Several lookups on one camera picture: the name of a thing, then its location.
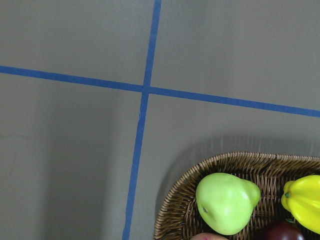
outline red fruit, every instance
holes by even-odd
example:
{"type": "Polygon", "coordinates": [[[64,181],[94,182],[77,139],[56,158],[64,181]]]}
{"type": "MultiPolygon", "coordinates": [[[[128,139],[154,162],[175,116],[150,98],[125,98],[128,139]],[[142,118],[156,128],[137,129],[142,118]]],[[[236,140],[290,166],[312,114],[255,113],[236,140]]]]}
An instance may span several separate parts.
{"type": "Polygon", "coordinates": [[[275,221],[257,233],[254,240],[305,240],[300,229],[290,219],[275,221]]]}

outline green pear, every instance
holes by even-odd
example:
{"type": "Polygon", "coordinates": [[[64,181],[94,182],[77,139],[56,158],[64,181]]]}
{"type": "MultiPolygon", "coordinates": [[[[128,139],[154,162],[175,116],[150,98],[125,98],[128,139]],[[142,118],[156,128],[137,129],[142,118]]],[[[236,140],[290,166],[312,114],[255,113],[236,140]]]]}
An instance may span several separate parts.
{"type": "Polygon", "coordinates": [[[203,220],[217,233],[233,235],[248,224],[261,192],[251,181],[219,172],[200,181],[195,197],[203,220]]]}

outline fruit basket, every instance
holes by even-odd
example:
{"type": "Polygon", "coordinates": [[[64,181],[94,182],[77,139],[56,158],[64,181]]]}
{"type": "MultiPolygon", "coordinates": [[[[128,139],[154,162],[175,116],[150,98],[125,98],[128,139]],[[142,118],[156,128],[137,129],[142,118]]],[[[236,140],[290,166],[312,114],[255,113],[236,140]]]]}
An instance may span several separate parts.
{"type": "MultiPolygon", "coordinates": [[[[261,199],[246,227],[225,236],[230,240],[251,240],[267,224],[292,217],[281,204],[284,185],[304,176],[320,175],[320,157],[228,152],[205,159],[184,173],[167,193],[154,224],[154,240],[189,240],[202,232],[214,233],[202,220],[195,198],[198,183],[212,173],[232,174],[260,188],[261,199]]],[[[306,239],[320,240],[319,234],[297,225],[306,239]]]]}

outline gray tile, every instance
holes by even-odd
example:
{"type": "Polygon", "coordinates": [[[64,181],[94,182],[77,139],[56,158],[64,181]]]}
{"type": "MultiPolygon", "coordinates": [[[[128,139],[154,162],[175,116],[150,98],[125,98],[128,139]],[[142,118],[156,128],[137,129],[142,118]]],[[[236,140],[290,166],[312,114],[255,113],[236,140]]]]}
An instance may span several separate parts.
{"type": "Polygon", "coordinates": [[[320,156],[316,117],[151,95],[131,238],[153,237],[172,185],[196,163],[232,151],[320,156]]]}
{"type": "Polygon", "coordinates": [[[0,9],[0,65],[142,84],[152,0],[2,0],[0,9]]]}
{"type": "Polygon", "coordinates": [[[162,1],[151,84],[318,109],[320,2],[162,1]]]}
{"type": "Polygon", "coordinates": [[[141,94],[0,81],[0,239],[119,239],[141,94]]]}

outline brown woven basket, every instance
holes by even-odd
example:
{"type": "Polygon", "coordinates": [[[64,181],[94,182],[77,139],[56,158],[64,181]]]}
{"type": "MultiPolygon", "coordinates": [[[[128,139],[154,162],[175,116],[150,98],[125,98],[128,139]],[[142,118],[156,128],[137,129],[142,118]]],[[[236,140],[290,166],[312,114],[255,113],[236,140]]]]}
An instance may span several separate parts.
{"type": "MultiPolygon", "coordinates": [[[[155,240],[189,240],[199,233],[214,233],[202,220],[195,198],[200,180],[212,173],[228,173],[252,181],[264,194],[246,227],[225,236],[230,240],[251,240],[257,230],[270,222],[292,218],[281,204],[284,185],[304,176],[320,175],[320,157],[229,152],[194,165],[166,195],[154,225],[155,240]]],[[[307,240],[320,240],[319,234],[298,226],[307,240]]]]}

